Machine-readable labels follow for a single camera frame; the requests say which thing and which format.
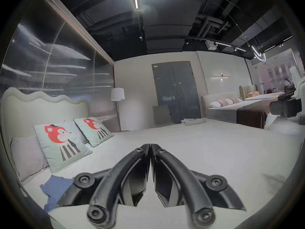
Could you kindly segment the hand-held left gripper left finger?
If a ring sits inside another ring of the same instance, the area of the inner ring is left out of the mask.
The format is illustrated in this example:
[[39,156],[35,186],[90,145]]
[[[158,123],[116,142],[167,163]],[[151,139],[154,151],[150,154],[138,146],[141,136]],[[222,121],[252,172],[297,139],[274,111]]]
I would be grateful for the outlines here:
[[89,205],[86,216],[92,225],[115,225],[118,205],[136,207],[146,191],[150,144],[143,144],[108,170],[79,173],[56,208]]

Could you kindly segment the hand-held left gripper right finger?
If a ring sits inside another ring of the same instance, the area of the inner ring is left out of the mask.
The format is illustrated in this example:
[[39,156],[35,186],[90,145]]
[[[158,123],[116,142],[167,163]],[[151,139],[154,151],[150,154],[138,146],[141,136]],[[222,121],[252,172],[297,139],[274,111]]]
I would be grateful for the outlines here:
[[151,167],[155,192],[163,206],[186,206],[193,226],[212,226],[216,220],[213,207],[246,211],[225,177],[189,170],[157,144],[151,144]]

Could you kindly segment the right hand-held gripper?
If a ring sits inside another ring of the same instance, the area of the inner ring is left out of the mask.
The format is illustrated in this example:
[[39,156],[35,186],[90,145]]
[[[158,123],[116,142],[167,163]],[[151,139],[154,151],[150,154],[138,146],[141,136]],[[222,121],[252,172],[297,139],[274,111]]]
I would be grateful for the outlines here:
[[301,77],[295,66],[290,68],[295,91],[281,94],[277,101],[270,103],[270,112],[273,115],[298,117],[298,123],[305,123],[305,77]]

